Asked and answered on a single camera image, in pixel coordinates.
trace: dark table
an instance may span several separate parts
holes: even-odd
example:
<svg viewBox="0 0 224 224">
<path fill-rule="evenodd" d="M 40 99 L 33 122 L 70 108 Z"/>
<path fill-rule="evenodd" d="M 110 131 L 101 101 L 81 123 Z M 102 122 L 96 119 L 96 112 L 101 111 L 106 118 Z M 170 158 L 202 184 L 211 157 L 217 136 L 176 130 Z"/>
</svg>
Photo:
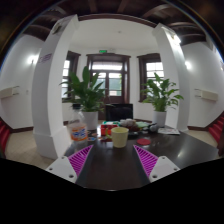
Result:
<svg viewBox="0 0 224 224">
<path fill-rule="evenodd" d="M 137 144 L 138 138 L 145 137 L 151 140 L 149 146 Z M 71 147 L 65 156 L 72 155 L 87 145 L 94 145 L 76 184 L 100 190 L 133 189 L 149 184 L 133 145 L 138 145 L 158 157 L 168 157 L 180 169 L 214 160 L 218 154 L 217 148 L 183 132 L 180 135 L 141 133 L 138 138 L 128 139 L 126 147 L 120 149 L 113 147 L 112 142 L 102 142 L 98 139 L 86 142 L 86 145 Z"/>
</svg>

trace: plant pot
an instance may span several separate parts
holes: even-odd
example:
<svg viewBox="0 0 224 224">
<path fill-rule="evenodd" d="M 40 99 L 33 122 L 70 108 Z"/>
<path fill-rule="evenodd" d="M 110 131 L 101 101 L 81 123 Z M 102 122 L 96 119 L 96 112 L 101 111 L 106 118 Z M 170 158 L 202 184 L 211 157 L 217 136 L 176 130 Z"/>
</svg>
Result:
<svg viewBox="0 0 224 224">
<path fill-rule="evenodd" d="M 153 123 L 157 123 L 159 128 L 163 128 L 166 123 L 166 113 L 160 111 L 153 111 Z"/>
<path fill-rule="evenodd" d="M 96 112 L 82 112 L 86 121 L 87 130 L 96 130 L 98 125 L 98 111 Z"/>
</svg>

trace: tiled floor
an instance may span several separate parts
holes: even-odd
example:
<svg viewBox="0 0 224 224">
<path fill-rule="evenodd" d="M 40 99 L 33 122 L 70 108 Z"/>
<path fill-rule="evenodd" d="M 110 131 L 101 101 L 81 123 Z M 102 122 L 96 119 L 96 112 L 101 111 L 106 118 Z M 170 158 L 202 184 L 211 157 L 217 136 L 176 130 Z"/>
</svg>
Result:
<svg viewBox="0 0 224 224">
<path fill-rule="evenodd" d="M 217 147 L 216 141 L 209 132 L 188 131 L 189 134 L 201 141 Z M 6 147 L 6 158 L 46 169 L 54 160 L 40 156 L 37 152 L 33 131 L 11 134 Z"/>
</svg>

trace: yellow cup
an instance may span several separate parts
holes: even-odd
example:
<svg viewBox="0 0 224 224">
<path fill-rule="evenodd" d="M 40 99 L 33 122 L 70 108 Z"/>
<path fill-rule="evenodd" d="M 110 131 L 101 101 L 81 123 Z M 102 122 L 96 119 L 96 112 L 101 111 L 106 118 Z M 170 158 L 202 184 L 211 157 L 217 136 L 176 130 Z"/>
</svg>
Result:
<svg viewBox="0 0 224 224">
<path fill-rule="evenodd" d="M 116 148 L 123 148 L 126 146 L 128 139 L 128 129 L 122 127 L 116 127 L 111 129 L 111 136 L 113 145 Z"/>
</svg>

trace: bottle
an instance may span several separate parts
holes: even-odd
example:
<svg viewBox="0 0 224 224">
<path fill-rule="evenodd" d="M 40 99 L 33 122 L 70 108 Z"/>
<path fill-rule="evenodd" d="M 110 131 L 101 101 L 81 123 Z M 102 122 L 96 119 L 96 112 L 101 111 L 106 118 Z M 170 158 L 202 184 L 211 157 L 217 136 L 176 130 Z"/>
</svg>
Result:
<svg viewBox="0 0 224 224">
<path fill-rule="evenodd" d="M 68 128 L 71 139 L 73 140 L 72 145 L 75 146 L 77 150 L 87 147 L 87 126 L 80 106 L 73 104 Z"/>
</svg>

